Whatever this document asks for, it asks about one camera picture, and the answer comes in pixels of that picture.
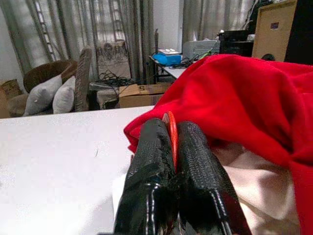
sheer curtain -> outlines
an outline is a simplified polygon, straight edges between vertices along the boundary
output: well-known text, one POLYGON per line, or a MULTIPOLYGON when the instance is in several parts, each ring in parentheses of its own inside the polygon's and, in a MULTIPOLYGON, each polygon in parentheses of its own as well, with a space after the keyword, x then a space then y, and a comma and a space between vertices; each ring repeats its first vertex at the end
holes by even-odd
POLYGON ((153 1, 119 0, 132 77, 138 84, 153 82, 153 1))
POLYGON ((55 60, 78 60, 90 45, 91 79, 97 79, 97 46, 125 39, 118 0, 0 0, 0 6, 23 74, 55 60))
POLYGON ((184 0, 182 43, 240 30, 254 0, 184 0))

label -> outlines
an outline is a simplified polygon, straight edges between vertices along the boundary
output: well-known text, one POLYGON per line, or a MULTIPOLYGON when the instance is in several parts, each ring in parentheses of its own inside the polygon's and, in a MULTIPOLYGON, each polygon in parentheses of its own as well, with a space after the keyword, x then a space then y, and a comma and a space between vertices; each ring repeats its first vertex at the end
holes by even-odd
POLYGON ((278 29, 278 25, 279 25, 279 22, 271 23, 270 28, 271 29, 278 29))

chair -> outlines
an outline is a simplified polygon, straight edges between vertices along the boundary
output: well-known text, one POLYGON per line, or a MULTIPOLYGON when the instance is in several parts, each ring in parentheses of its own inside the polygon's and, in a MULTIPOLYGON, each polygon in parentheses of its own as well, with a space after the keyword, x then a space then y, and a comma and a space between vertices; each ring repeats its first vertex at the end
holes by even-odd
POLYGON ((89 90, 89 70, 92 50, 84 47, 79 56, 74 90, 74 111, 82 112, 89 110, 87 93, 89 90))
MULTIPOLYGON (((23 78, 25 90, 29 93, 31 89, 59 74, 61 74, 62 83, 75 75, 77 62, 73 60, 55 61, 52 63, 40 65, 29 71, 23 78)), ((18 95, 8 101, 8 111, 10 117, 21 117, 25 112, 28 94, 18 95)))

gray pillow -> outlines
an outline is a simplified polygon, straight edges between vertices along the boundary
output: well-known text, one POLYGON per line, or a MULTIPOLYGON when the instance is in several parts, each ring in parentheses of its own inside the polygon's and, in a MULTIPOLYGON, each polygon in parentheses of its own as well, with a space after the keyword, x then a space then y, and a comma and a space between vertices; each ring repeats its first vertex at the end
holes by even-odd
POLYGON ((53 113, 69 113, 74 106, 75 77, 72 76, 57 91, 53 99, 53 113))
POLYGON ((47 110, 52 104, 54 95, 61 86, 61 75, 58 75, 34 87, 27 98, 23 116, 29 116, 47 110))

speaker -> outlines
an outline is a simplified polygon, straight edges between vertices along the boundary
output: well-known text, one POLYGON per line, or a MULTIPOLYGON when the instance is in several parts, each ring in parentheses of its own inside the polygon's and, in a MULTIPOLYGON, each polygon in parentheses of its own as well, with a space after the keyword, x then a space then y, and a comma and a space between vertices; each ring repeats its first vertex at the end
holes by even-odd
POLYGON ((312 0, 287 0, 259 8, 252 57, 312 65, 312 12, 312 0))
POLYGON ((259 8, 252 57, 284 61, 297 1, 259 8))

